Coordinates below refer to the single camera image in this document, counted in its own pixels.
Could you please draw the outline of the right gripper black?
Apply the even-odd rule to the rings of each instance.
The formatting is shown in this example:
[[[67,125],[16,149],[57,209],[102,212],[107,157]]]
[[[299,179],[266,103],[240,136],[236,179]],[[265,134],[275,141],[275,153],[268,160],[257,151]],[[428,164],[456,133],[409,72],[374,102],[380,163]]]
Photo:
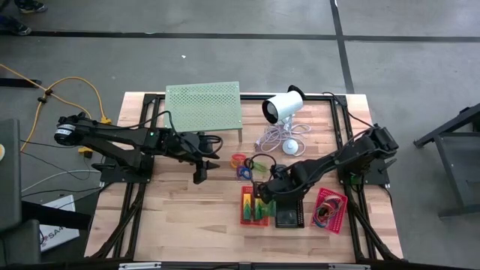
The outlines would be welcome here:
[[[293,178],[287,171],[276,172],[273,179],[253,183],[253,196],[261,199],[264,203],[275,202],[275,215],[278,216],[282,211],[280,201],[294,201],[300,198],[299,186],[293,181]]]

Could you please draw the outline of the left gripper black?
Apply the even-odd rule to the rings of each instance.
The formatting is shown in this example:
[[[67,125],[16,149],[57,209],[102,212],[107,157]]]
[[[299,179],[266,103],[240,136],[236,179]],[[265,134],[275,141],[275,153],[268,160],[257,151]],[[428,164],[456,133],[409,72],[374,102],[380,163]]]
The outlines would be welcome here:
[[[207,179],[207,170],[214,170],[221,166],[203,158],[219,159],[216,151],[211,151],[211,143],[203,133],[171,133],[165,140],[165,155],[177,161],[187,162],[196,167],[193,174],[193,183],[198,185]]]

